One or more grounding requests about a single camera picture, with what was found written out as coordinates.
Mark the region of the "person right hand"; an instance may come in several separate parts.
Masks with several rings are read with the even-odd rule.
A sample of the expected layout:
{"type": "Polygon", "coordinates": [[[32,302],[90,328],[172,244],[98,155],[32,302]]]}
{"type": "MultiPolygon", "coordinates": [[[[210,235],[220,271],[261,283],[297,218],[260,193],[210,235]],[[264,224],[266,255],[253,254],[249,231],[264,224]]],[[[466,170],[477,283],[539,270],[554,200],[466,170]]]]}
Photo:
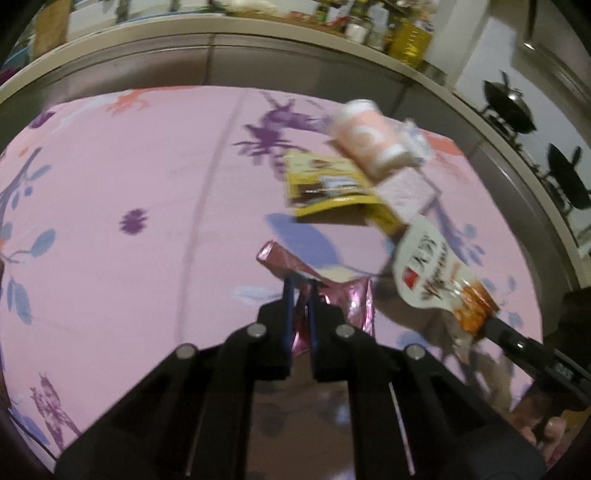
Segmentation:
{"type": "Polygon", "coordinates": [[[542,454],[551,468],[565,454],[586,420],[584,412],[565,411],[546,417],[540,410],[525,403],[511,413],[512,425],[542,454]]]}

